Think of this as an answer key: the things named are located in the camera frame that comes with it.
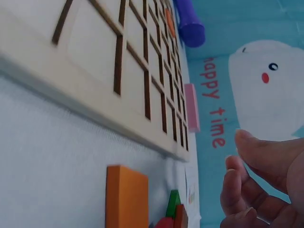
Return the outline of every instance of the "green wooden block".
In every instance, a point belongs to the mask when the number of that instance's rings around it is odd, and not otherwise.
[[[175,218],[175,209],[177,205],[181,204],[180,195],[178,190],[172,190],[167,206],[166,217]]]

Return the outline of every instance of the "cartoon eye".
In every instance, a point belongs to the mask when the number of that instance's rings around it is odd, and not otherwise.
[[[276,63],[271,63],[271,64],[269,64],[268,68],[270,70],[275,71],[275,70],[278,70],[279,67],[278,67],[278,65]]]

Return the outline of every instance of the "blue mat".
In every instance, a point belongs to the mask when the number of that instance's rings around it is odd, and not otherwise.
[[[224,218],[219,202],[224,160],[236,154],[235,130],[267,140],[304,136],[304,2],[193,3],[206,27],[205,45],[187,49],[201,124],[196,135],[201,227],[218,228]],[[253,176],[270,194],[289,201]]]

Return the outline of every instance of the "cartoon cheek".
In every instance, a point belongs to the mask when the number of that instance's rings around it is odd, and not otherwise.
[[[262,81],[267,84],[269,82],[269,76],[267,73],[262,74]]]

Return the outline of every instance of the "fingernail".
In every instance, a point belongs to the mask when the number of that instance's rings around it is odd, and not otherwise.
[[[229,157],[231,157],[231,156],[232,156],[232,155],[227,155],[226,158],[225,158],[225,161],[227,160],[227,158],[229,158]]]
[[[241,211],[240,213],[236,214],[236,219],[242,219],[246,217],[246,215],[251,211],[253,207],[247,208],[245,211]]]
[[[235,169],[228,169],[228,170],[226,170],[226,173],[228,173],[230,171],[235,171]]]
[[[250,132],[241,129],[236,129],[236,134],[238,134],[239,137],[243,139],[254,138]]]

